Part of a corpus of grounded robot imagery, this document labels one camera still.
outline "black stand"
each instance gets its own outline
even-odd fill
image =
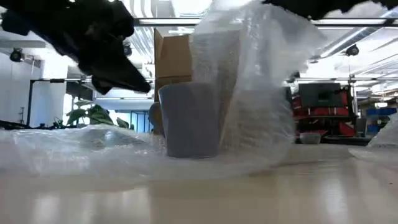
[[[32,112],[32,95],[33,95],[33,84],[35,82],[49,82],[49,83],[65,83],[65,82],[78,82],[80,86],[80,90],[82,89],[82,84],[86,82],[90,82],[91,80],[83,80],[77,78],[41,78],[37,80],[31,80],[29,83],[29,97],[27,104],[27,118],[26,118],[26,126],[30,125],[30,114]]]

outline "bubble wrap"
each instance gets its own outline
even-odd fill
[[[323,37],[309,21],[259,1],[213,11],[191,38],[193,80],[213,83],[220,150],[274,162],[294,139],[282,82],[310,58]]]
[[[390,116],[390,121],[369,142],[367,147],[352,148],[349,152],[369,162],[398,170],[398,114]]]
[[[322,45],[309,21],[259,1],[219,11],[192,35],[195,82],[214,84],[220,151],[206,159],[166,156],[163,137],[115,126],[0,131],[0,168],[34,175],[136,181],[220,178],[278,164],[294,140],[282,80]]]

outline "green leaves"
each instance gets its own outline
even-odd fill
[[[109,116],[109,113],[100,105],[95,105],[94,107],[88,109],[88,117],[90,118],[90,124],[113,125],[113,121]]]
[[[122,119],[117,118],[117,119],[116,119],[116,122],[118,123],[118,125],[119,125],[120,128],[129,129],[129,123],[123,121]]]
[[[89,100],[81,100],[79,102],[75,103],[77,106],[86,106],[86,105],[91,105],[93,104],[92,101]],[[67,114],[69,116],[69,120],[67,125],[73,124],[73,122],[79,120],[80,118],[89,118],[90,119],[90,124],[108,124],[108,125],[114,125],[113,121],[109,115],[109,112],[102,108],[100,105],[94,105],[91,108],[88,108],[87,110],[84,109],[76,109]],[[118,122],[118,126],[120,128],[129,128],[129,123],[123,121],[120,118],[117,118],[116,120]]]
[[[67,116],[69,116],[67,125],[70,125],[73,122],[79,120],[80,118],[84,118],[86,116],[86,110],[83,109],[73,110],[67,113]]]

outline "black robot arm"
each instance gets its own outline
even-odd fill
[[[306,19],[319,20],[329,12],[340,10],[342,13],[350,11],[354,6],[368,0],[263,0],[264,4],[283,7]],[[372,0],[382,6],[392,9],[398,6],[398,0]]]
[[[150,85],[127,59],[123,40],[134,33],[134,20],[121,1],[0,0],[7,32],[35,32],[61,55],[93,76],[102,94],[112,87],[147,93]]]

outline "white table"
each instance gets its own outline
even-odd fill
[[[3,177],[0,223],[398,223],[397,173],[345,156],[289,164],[135,189],[115,180]],[[74,191],[85,185],[98,191]]]

